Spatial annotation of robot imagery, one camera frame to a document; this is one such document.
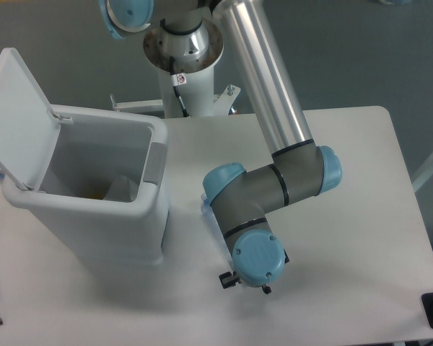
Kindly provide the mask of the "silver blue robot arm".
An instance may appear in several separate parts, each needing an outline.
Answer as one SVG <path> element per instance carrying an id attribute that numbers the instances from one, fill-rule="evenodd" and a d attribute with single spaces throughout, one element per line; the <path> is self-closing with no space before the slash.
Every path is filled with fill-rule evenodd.
<path id="1" fill-rule="evenodd" d="M 145 34 L 143 49 L 159 74 L 166 117 L 225 115 L 214 94 L 213 68 L 231 45 L 268 150 L 269 164 L 212 169 L 203 180 L 231 270 L 224 288 L 239 283 L 269 293 L 289 258 L 266 216 L 337 187 L 341 163 L 313 139 L 285 69 L 262 1 L 100 1 L 117 39 Z"/>

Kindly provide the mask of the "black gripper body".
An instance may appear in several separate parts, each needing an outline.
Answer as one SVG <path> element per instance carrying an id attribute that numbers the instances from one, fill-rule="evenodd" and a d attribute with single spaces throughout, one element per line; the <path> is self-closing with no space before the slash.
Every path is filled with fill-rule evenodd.
<path id="1" fill-rule="evenodd" d="M 261 289 L 264 294 L 270 294 L 272 292 L 271 287 L 268 284 L 264 284 L 261 286 L 253 286 L 253 285 L 248 285 L 247 283 L 240 283 L 240 285 L 244 288 Z"/>

